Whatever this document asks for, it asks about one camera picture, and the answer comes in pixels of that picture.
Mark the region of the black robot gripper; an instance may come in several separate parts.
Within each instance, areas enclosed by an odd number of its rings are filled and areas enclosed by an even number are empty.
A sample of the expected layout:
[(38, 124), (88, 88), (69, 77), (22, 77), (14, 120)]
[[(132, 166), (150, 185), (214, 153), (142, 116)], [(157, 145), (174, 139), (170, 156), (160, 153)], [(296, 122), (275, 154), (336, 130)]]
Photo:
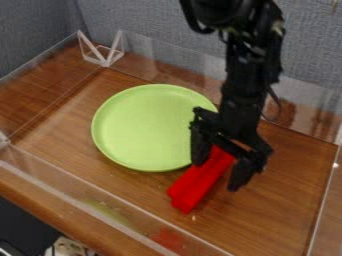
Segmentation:
[(200, 166), (217, 146), (237, 163), (232, 167), (227, 189), (236, 192), (260, 172), (273, 150), (257, 134), (257, 125), (269, 86), (263, 82), (224, 82), (216, 112), (196, 106), (189, 122), (190, 162)]

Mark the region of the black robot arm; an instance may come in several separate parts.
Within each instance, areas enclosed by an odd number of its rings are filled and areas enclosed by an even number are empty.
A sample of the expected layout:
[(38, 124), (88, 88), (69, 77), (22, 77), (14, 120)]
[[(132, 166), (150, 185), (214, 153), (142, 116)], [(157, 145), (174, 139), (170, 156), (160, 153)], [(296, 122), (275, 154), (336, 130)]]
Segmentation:
[(281, 72), (283, 13), (273, 0), (178, 0), (190, 30), (214, 33), (225, 45), (225, 80), (218, 110), (193, 109), (190, 161), (208, 160), (212, 147), (236, 159), (227, 189), (232, 192), (261, 172), (272, 148), (257, 134), (271, 85)]

